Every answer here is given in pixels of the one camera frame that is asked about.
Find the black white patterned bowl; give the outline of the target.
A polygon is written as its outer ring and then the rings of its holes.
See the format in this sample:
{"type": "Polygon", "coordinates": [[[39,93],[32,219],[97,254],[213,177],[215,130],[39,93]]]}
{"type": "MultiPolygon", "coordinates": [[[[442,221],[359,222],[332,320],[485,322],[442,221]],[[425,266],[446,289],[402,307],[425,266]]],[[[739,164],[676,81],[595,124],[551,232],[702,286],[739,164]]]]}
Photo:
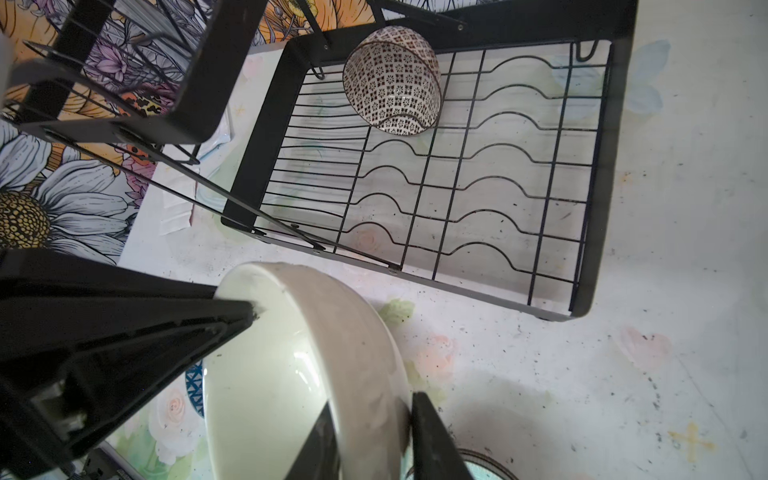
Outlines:
{"type": "Polygon", "coordinates": [[[386,26],[367,36],[348,56],[342,84],[354,111],[384,133],[415,136],[438,123],[439,62],[427,40],[410,28],[386,26]]]}

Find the mint green bowl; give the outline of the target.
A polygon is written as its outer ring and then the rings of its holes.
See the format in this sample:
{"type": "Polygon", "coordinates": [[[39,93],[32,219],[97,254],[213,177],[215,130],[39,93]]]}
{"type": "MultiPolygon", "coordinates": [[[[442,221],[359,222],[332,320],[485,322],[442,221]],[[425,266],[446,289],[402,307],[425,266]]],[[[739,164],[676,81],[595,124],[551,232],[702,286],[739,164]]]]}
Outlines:
{"type": "MultiPolygon", "coordinates": [[[[465,448],[459,448],[458,452],[474,479],[518,480],[518,477],[508,468],[487,455],[465,448]]],[[[401,479],[414,479],[415,462],[412,447],[406,451],[402,468],[401,479]]]]}

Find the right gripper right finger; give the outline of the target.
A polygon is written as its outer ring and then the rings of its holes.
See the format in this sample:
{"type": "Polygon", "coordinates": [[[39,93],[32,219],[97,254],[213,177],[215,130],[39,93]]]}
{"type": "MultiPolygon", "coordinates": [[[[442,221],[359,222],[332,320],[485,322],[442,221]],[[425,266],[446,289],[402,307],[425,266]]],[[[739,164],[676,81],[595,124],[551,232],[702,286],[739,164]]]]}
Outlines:
{"type": "Polygon", "coordinates": [[[429,396],[424,392],[414,392],[412,395],[411,431],[414,479],[473,479],[429,396]]]}

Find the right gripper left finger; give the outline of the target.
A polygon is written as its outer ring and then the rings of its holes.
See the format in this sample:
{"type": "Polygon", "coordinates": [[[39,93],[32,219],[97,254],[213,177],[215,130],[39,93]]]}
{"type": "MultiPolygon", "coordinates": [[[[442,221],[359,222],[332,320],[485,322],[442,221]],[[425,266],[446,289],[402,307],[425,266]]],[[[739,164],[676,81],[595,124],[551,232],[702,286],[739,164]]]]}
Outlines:
{"type": "Polygon", "coordinates": [[[2,468],[29,479],[86,455],[253,319],[209,285],[3,250],[2,468]]]}

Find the cream white bowl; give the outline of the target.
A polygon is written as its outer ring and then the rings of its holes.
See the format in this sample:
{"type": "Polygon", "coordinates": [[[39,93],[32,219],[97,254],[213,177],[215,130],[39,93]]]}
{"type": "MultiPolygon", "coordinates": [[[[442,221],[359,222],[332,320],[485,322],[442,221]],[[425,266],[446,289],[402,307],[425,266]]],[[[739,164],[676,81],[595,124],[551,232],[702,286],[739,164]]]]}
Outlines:
{"type": "Polygon", "coordinates": [[[215,296],[253,323],[208,355],[204,414],[218,479],[282,479],[323,410],[344,479],[397,479],[411,405],[399,350],[374,308],[319,270],[246,263],[215,296]]]}

